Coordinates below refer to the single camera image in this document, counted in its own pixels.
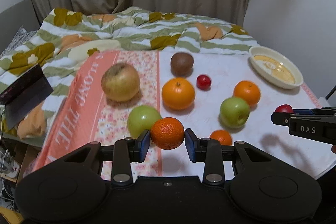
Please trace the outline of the person right hand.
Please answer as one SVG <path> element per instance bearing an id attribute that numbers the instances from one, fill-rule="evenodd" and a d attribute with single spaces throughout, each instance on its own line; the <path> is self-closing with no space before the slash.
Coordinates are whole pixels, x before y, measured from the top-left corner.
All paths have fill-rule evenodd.
<path id="1" fill-rule="evenodd" d="M 336 153 L 336 145 L 333 145 L 333 146 L 332 146 L 331 151 L 332 151 L 333 153 Z"/>

